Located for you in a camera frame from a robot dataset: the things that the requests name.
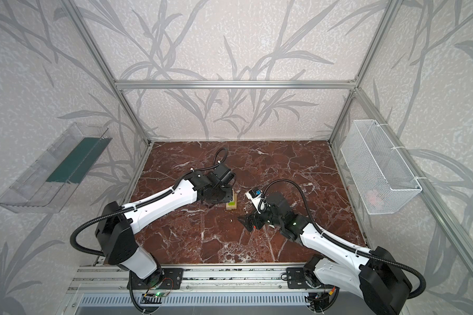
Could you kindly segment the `wood block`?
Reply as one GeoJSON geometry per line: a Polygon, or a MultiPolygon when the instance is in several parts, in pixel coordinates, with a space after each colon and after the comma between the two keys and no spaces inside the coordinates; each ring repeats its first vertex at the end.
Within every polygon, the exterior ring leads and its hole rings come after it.
{"type": "Polygon", "coordinates": [[[230,211],[237,209],[237,193],[235,191],[232,192],[232,198],[226,203],[225,208],[230,211]]]}

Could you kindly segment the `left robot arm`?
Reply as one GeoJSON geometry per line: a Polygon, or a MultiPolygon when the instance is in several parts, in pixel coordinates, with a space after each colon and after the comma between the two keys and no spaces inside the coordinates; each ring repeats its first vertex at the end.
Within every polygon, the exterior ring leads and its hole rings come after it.
{"type": "Polygon", "coordinates": [[[98,222],[95,236],[102,255],[109,265],[126,268],[137,278],[157,282],[163,271],[156,259],[135,239],[156,219],[192,203],[208,205],[233,200],[230,182],[235,174],[225,164],[218,164],[207,173],[190,171],[173,186],[137,202],[119,206],[109,203],[103,213],[110,218],[98,222]]]}

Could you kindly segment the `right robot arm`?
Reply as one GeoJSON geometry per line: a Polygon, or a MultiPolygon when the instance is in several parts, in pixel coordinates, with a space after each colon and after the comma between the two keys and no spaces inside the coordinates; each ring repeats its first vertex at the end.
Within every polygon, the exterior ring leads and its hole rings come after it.
{"type": "Polygon", "coordinates": [[[306,283],[313,289],[326,285],[362,298],[375,314],[399,314],[412,291],[403,271],[383,248],[372,251],[352,244],[297,214],[285,197],[274,192],[265,197],[254,188],[246,193],[255,209],[239,217],[252,232],[265,225],[278,228],[289,241],[312,249],[316,254],[303,267],[306,283]]]}

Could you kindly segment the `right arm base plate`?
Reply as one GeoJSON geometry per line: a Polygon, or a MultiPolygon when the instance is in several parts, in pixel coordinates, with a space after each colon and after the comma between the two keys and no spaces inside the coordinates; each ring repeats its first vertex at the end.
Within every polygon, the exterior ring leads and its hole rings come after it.
{"type": "Polygon", "coordinates": [[[281,279],[287,283],[289,289],[331,290],[334,287],[320,282],[313,271],[303,267],[287,268],[286,272],[281,274],[281,279]]]}

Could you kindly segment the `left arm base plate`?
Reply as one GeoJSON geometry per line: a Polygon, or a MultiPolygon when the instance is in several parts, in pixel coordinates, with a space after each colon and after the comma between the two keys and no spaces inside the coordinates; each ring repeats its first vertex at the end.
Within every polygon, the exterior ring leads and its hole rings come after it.
{"type": "Polygon", "coordinates": [[[156,270],[145,280],[130,272],[127,289],[132,290],[179,290],[183,279],[183,268],[156,270]]]}

